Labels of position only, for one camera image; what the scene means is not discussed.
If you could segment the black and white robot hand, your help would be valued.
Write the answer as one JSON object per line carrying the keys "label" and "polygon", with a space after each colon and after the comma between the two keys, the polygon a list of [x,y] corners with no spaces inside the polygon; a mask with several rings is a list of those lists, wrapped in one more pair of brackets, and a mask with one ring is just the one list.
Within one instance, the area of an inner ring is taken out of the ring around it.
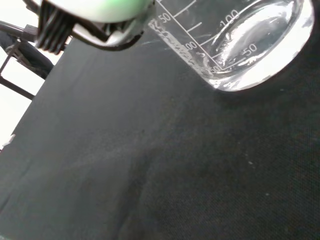
{"label": "black and white robot hand", "polygon": [[136,44],[156,13],[154,0],[26,0],[38,16],[36,47],[55,55],[68,38],[103,51]]}

